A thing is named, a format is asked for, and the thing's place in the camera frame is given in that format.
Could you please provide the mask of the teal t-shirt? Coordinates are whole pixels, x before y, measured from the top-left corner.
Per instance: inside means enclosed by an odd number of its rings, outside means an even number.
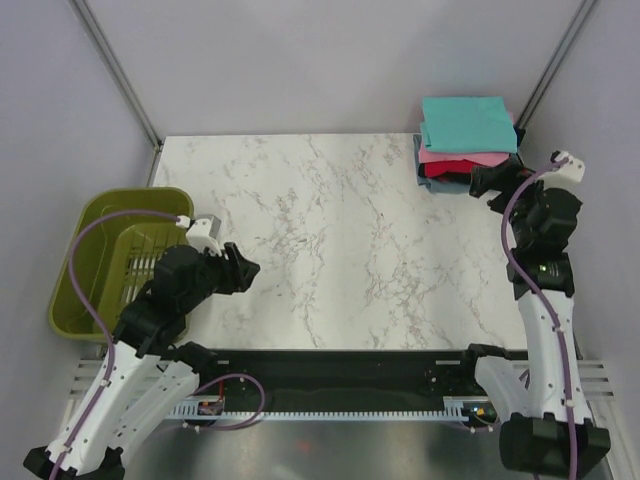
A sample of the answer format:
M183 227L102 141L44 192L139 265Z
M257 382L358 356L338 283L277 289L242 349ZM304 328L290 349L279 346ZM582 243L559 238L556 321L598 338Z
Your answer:
M436 153L514 154L517 135L500 96L424 97L420 130L425 148Z

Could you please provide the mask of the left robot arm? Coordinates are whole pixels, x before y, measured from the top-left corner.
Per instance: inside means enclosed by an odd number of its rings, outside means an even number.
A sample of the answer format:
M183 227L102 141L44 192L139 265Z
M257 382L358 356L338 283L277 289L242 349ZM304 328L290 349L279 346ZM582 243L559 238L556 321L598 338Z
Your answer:
M214 294L246 292L260 270L233 243L219 253L168 248L121 312L79 410L49 445L27 453L24 467L40 479L123 478L126 455L177 403L218 385L220 371L209 349L173 345L187 316Z

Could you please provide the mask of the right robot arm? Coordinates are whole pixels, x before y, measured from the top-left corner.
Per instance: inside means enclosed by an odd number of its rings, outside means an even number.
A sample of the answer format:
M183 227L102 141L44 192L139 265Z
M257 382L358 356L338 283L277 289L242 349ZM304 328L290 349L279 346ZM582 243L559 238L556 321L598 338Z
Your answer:
M566 252L582 203L571 192L584 164L566 152L532 172L517 162L476 167L470 193L501 213L501 242L527 340L528 372L503 353L476 349L458 368L467 392L483 391L500 421L505 468L534 476L584 478L611 448L582 388L573 334L575 285Z

